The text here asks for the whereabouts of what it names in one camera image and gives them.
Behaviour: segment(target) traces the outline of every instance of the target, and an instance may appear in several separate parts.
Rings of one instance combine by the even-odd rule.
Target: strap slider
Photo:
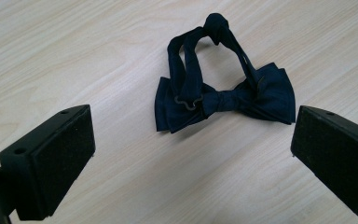
[[[179,105],[185,105],[187,110],[193,111],[193,110],[195,110],[195,109],[197,108],[196,102],[199,102],[199,101],[202,101],[202,100],[203,100],[203,95],[201,95],[200,98],[198,98],[198,99],[196,99],[196,100],[193,101],[193,106],[192,106],[192,107],[190,107],[186,101],[180,101],[180,100],[178,100],[178,98],[179,98],[179,96],[175,96],[175,102],[176,102],[177,104],[179,104]]]

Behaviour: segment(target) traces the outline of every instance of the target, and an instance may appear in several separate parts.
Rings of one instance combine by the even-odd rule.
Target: wood grain
[[[156,132],[166,47],[212,12],[256,67],[286,69],[297,111],[358,123],[358,1],[2,0],[0,151],[57,111],[91,105],[95,156],[43,223],[358,223],[292,157],[294,125],[226,112]],[[206,83],[243,80],[230,50],[205,38],[197,53]]]

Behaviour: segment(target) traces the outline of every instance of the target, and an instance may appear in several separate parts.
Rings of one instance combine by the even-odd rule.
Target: wooden table
[[[91,105],[95,156],[42,223],[358,223],[292,157],[295,125],[225,112],[156,132],[167,45],[212,12],[255,67],[286,69],[296,111],[358,123],[358,1],[0,1],[0,151],[58,111]],[[222,45],[204,38],[197,54],[211,86],[243,81]]]

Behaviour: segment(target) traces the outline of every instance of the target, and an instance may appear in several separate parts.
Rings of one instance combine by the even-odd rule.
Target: screw hole
[[[27,150],[27,149],[22,148],[22,147],[21,147],[21,148],[17,148],[16,150],[14,150],[14,154],[20,155],[20,154],[24,153],[26,150]]]

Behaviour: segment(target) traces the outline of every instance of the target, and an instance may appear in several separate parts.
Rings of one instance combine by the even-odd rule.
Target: bow tie
[[[203,83],[195,47],[208,36],[234,51],[246,79],[231,91],[216,91]],[[186,67],[179,55],[183,46]],[[269,63],[254,69],[251,61],[220,14],[208,16],[197,27],[171,40],[168,48],[170,77],[161,77],[155,101],[157,131],[178,132],[207,119],[214,112],[237,110],[254,119],[291,124],[296,121],[295,94],[284,69]]]

